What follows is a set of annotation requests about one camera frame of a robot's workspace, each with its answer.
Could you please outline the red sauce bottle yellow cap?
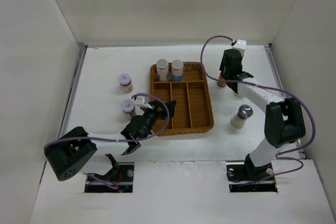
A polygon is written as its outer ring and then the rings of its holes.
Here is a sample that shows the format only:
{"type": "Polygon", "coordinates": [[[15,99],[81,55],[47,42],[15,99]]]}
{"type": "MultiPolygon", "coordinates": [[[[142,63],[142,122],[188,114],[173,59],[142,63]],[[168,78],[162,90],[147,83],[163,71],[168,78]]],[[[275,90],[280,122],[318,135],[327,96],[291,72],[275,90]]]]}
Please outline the red sauce bottle yellow cap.
{"type": "Polygon", "coordinates": [[[221,88],[224,88],[224,87],[227,86],[226,81],[224,79],[224,75],[223,75],[222,72],[219,74],[217,85],[221,88]]]}

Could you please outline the purple label spice jar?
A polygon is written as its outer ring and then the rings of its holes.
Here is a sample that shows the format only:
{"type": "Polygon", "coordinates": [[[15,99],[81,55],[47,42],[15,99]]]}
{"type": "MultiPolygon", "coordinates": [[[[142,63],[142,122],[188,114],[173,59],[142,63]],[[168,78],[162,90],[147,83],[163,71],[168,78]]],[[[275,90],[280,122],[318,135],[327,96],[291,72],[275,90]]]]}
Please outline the purple label spice jar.
{"type": "Polygon", "coordinates": [[[169,63],[166,59],[160,59],[156,63],[158,80],[167,82],[169,80],[169,63]]]}

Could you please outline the blue label spice jar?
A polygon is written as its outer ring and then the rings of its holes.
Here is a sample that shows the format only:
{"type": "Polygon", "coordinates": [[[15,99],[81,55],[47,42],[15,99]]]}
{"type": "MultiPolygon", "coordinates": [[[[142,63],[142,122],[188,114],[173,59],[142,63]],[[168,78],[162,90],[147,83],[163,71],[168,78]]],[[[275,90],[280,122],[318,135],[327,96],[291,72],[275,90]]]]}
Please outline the blue label spice jar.
{"type": "Polygon", "coordinates": [[[182,81],[184,62],[181,60],[174,60],[171,64],[172,81],[182,81]]]}

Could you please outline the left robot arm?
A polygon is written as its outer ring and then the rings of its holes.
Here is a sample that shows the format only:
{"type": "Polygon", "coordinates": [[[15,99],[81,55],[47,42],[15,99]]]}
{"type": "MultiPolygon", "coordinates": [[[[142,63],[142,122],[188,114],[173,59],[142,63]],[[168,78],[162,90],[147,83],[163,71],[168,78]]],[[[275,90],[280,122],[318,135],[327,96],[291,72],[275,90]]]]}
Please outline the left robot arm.
{"type": "MultiPolygon", "coordinates": [[[[131,116],[130,122],[121,131],[121,141],[128,144],[123,155],[134,153],[141,146],[141,141],[153,136],[153,127],[157,120],[164,120],[165,125],[173,118],[177,101],[162,102],[154,100],[146,102],[144,96],[132,99],[134,105],[139,107],[143,114],[131,116]]],[[[107,142],[106,138],[90,137],[89,133],[78,126],[60,139],[47,144],[44,154],[51,165],[57,179],[66,181],[75,176],[84,167],[97,151],[93,142],[107,142]]]]}

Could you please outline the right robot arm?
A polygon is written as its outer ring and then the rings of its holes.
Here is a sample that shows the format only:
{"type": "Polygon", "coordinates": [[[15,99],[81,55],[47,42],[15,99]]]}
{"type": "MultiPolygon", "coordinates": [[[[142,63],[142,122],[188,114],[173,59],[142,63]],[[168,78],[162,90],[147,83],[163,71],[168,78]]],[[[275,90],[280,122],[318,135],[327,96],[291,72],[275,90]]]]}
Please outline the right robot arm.
{"type": "Polygon", "coordinates": [[[270,179],[266,171],[271,168],[271,161],[306,134],[301,102],[293,95],[284,98],[274,93],[275,88],[261,86],[243,70],[242,52],[236,48],[224,51],[219,68],[221,79],[264,112],[264,139],[247,154],[243,165],[228,167],[228,179],[232,182],[270,179]]]}

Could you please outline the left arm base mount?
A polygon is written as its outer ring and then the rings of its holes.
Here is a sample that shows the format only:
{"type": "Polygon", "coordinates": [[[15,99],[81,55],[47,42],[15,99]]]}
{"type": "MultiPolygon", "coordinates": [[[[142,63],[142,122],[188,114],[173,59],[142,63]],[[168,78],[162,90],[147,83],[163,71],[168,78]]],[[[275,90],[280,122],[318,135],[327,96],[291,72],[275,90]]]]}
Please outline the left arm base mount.
{"type": "Polygon", "coordinates": [[[85,193],[132,193],[134,180],[134,163],[119,163],[112,154],[105,155],[111,168],[103,175],[87,175],[85,193]]]}

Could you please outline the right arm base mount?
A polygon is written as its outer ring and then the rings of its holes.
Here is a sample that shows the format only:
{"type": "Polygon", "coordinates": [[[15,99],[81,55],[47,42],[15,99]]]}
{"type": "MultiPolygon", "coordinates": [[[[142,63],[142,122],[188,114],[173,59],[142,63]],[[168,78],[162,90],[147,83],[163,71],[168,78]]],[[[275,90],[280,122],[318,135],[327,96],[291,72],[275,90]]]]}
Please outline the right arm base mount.
{"type": "Polygon", "coordinates": [[[273,167],[268,164],[262,168],[249,169],[243,162],[229,162],[226,164],[226,176],[231,193],[277,193],[277,184],[273,177],[273,167]]]}

